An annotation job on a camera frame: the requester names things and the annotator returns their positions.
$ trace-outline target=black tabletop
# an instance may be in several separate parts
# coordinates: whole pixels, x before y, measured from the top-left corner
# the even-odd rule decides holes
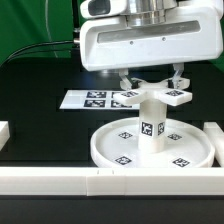
[[[171,77],[171,65],[132,69],[149,82]],[[203,128],[223,127],[224,74],[210,62],[185,65],[193,101],[168,107],[168,117]],[[115,73],[87,72],[71,59],[19,59],[0,70],[0,120],[11,138],[1,166],[95,166],[89,155],[93,132],[136,111],[60,110],[68,89],[119,90]],[[223,221],[223,197],[35,197],[0,196],[0,223],[212,223]]]

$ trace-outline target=green backdrop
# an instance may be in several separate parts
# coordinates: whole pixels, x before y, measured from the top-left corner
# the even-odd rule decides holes
[[[77,0],[80,5],[84,0]],[[0,63],[24,46],[72,40],[72,0],[0,0]],[[85,20],[79,13],[80,25]],[[68,52],[40,53],[41,57],[69,57]],[[224,71],[224,54],[212,61]]]

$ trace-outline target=white circular tray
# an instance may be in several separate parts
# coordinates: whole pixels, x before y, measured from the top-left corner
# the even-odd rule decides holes
[[[166,120],[165,147],[159,153],[138,149],[139,118],[106,124],[91,138],[91,156],[99,167],[192,168],[210,167],[215,149],[200,129]]]

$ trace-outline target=white cylindrical post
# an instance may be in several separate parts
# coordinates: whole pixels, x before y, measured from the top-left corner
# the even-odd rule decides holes
[[[167,105],[156,99],[140,104],[138,148],[143,153],[157,153],[164,149]]]

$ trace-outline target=metal cylinder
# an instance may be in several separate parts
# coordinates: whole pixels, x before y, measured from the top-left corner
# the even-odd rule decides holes
[[[124,14],[127,16],[129,27],[148,26],[166,21],[163,0],[128,0]]]
[[[128,0],[127,13],[145,13],[164,10],[163,0]]]

